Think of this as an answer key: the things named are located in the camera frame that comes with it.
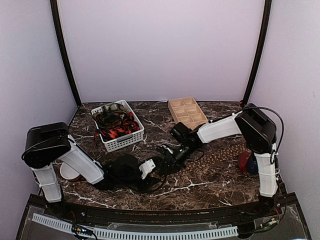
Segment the brown floral tie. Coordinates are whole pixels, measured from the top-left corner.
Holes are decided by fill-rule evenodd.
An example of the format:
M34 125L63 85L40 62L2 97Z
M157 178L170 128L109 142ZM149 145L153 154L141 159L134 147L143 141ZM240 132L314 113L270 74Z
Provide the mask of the brown floral tie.
M182 167L174 176L198 176L205 175L215 170L221 170L222 163L232 162L234 158L242 153L250 153L245 143L234 144L227 148L214 152L204 149L196 150L184 162L186 167Z

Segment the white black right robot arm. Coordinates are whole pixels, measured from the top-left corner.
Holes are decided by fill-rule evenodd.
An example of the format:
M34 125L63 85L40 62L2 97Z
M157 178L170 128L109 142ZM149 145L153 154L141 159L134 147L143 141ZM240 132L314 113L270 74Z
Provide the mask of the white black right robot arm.
M160 153L158 174L167 176L184 168L185 161L204 144L234 135L242 135L250 157L257 164L259 196L255 213L266 217L275 208L279 187L277 155L282 142L277 139L277 126L264 112L266 107L247 104L244 108L213 122L203 123L195 129L177 123L170 134L180 143L176 149L165 144L156 150Z

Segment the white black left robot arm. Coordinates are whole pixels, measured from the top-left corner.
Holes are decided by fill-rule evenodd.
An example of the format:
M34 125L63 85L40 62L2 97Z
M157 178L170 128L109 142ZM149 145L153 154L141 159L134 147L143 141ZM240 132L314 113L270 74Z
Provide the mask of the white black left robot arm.
M33 171L47 209L60 218L67 218L71 208L53 166L56 161L66 164L99 191L126 187L144 194L157 191L165 183L151 176L156 167L152 159L140 164L133 155L126 154L111 165L94 160L76 143L64 122L29 129L21 159Z

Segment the orange navy striped tie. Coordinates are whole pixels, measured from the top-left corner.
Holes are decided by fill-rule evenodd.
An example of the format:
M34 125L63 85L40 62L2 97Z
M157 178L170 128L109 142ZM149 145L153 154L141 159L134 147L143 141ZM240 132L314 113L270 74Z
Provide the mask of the orange navy striped tie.
M95 146L97 146L96 138L99 135L102 135L104 141L111 141L140 130L132 112L98 112L92 118L98 125L93 138Z

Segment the wooden compartment tray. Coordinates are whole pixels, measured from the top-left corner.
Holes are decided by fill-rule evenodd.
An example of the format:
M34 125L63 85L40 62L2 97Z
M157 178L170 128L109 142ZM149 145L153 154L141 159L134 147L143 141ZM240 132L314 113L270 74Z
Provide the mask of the wooden compartment tray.
M207 117L193 97L170 99L168 108L176 124L183 123L189 129L208 122Z

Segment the white perforated plastic basket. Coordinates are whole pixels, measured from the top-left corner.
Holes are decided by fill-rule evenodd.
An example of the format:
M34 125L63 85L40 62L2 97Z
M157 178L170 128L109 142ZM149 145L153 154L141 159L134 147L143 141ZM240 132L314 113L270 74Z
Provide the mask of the white perforated plastic basket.
M124 106L124 108L125 108L125 112L124 113L129 113L129 112L133 113L135 121L137 121L137 123L139 124L140 130L138 130L136 132L133 132L131 134L125 135L125 136L118 137L118 138L113 139L113 140L109 140L109 141L103 140L103 137L100 134L96 138L96 143L97 143L97 139L100 139L101 142L104 144L107 152L109 152L109 153L142 141L143 137L144 137L144 130L145 130L145 128L143 127L141 121L139 120L139 118L137 117L135 112L132 110L131 106L125 100L119 100L119 101L115 101L115 102L111 102L111 103L122 104ZM99 106L99 107L91 110L92 117L96 113L104 113L103 110L102 110L102 106ZM94 123L95 123L96 130L97 130L98 129L98 124L95 121L94 121Z

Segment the red saucer plate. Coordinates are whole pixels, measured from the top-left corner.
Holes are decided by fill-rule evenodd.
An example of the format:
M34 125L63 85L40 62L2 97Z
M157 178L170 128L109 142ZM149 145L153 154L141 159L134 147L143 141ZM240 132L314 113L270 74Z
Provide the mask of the red saucer plate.
M243 172L243 173L247 173L247 170L246 170L246 163L248 161L248 158L250 156L251 153L249 152L243 152L239 155L238 157L238 160L237 160L237 164L240 168L240 170Z

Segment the orange white bowl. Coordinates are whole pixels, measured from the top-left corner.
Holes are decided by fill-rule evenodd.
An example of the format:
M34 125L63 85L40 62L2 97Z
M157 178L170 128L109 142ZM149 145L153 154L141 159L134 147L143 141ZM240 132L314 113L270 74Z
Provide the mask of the orange white bowl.
M70 182L79 181L82 177L77 171L64 162L60 166L59 172L62 178Z

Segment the green patterned tie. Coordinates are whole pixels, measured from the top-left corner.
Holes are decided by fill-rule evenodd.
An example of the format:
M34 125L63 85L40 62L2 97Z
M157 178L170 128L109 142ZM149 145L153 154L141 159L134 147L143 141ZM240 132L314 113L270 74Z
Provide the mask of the green patterned tie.
M110 103L102 106L102 110L105 113L123 114L126 112L125 107L120 103Z

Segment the blue mug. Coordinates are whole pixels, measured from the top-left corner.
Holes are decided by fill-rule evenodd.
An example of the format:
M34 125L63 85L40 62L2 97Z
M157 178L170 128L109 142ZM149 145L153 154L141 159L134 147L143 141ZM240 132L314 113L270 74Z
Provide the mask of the blue mug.
M246 165L245 165L246 172L251 175L258 175L259 169L258 169L258 163L256 160L256 157L253 153L251 153L247 159Z

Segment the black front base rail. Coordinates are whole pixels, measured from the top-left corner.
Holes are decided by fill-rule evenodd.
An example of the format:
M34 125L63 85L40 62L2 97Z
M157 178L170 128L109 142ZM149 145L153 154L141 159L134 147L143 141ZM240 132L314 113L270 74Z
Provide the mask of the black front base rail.
M304 216L298 203L298 199L295 193L289 193L287 195L287 207L285 215L282 221L294 223L294 221L302 224L304 222ZM64 202L66 208L67 220L72 220L73 211L76 217L76 223L87 225L106 225L111 222L120 222L128 224L194 224L194 223L208 223L218 222L222 224L231 225L248 225L253 223L254 220L258 220L262 216L250 215L253 212L253 208L258 206L258 202L251 202L242 205L215 207L208 209L195 209L195 210L124 210L124 209L112 209L105 207L96 207L90 205L76 204L70 202ZM45 210L45 200L42 196L30 194L27 204L25 206L19 228L22 228L26 224L28 214L31 213L31 207L40 208L40 212L44 210L49 216L49 210Z

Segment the black right frame post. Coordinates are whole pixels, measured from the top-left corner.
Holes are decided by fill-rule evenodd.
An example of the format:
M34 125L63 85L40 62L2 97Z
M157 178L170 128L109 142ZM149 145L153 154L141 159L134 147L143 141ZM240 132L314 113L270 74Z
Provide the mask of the black right frame post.
M263 49L265 45L265 40L267 36L271 8L272 8L272 0L265 0L256 51L255 51L254 59L252 62L252 67L249 74L248 82L244 91L243 98L241 100L242 107L244 107L249 102L250 96L255 84L255 80L257 77L257 73L258 73L258 69L259 69L259 65L260 65L260 61L261 61L261 57L262 57Z

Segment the black frame post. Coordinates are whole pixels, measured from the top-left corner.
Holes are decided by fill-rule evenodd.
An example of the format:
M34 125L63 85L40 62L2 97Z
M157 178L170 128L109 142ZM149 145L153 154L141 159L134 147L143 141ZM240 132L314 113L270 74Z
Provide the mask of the black frame post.
M255 84L255 80L257 77L257 73L258 73L258 69L259 69L259 65L260 65L260 61L261 61L261 57L262 57L263 49L265 45L265 40L267 36L271 8L272 8L272 0L265 0L256 51L255 51L254 59L252 62L252 67L249 74L248 82L244 91L243 98L241 100L242 107L244 107L249 102L250 96Z
M75 104L77 108L79 108L82 105L82 101L76 86L76 81L72 72L69 56L67 53L67 47L64 39L63 29L62 29L62 23L60 19L60 13L59 13L59 6L57 0L50 0L50 8L51 8L51 15L53 19L54 24L54 30L56 34L56 39L58 43L58 48L60 51L60 56L62 59L62 63L64 66L64 70L66 73L66 77L68 80L68 84L73 96L73 99L75 101Z

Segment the black left frame post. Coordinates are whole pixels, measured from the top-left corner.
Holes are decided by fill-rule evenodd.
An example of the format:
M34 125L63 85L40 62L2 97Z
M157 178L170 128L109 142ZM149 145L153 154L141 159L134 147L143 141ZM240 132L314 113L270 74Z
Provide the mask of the black left frame post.
M73 96L73 99L75 101L75 104L77 108L79 108L82 105L82 101L76 86L76 81L72 72L69 56L67 53L67 47L64 39L63 29L62 29L62 23L60 19L60 13L59 13L59 6L57 0L50 0L50 8L51 8L51 15L53 19L54 24L54 30L56 34L56 39L58 43L58 48L60 51L60 56L62 59L62 63L64 66L64 70L66 73L66 77L68 80L68 84Z

